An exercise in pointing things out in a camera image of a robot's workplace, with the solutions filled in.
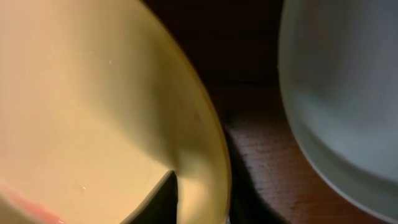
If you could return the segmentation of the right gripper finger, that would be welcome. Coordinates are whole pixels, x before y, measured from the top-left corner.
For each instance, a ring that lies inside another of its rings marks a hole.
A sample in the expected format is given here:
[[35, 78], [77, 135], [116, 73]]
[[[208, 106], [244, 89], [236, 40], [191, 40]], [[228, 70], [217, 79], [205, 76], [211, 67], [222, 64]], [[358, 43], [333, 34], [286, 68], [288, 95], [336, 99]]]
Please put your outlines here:
[[123, 224], [176, 224], [177, 205], [177, 176], [174, 171], [169, 171]]

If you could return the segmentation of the yellow plate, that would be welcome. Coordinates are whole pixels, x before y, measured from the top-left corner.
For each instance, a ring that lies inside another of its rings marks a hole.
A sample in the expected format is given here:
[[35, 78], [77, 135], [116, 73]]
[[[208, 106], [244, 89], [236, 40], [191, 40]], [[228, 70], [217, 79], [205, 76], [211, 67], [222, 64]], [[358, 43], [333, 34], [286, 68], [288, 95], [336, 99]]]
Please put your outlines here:
[[225, 223], [203, 84], [140, 1], [1, 2], [1, 222], [127, 223], [168, 177], [178, 223]]

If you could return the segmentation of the light green plate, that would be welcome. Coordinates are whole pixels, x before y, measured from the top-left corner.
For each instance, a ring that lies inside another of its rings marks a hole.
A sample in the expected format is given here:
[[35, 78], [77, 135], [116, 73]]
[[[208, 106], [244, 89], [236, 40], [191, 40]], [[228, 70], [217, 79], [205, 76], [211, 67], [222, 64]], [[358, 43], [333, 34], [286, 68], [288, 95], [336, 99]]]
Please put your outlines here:
[[279, 83], [307, 161], [338, 194], [397, 222], [397, 0], [286, 0]]

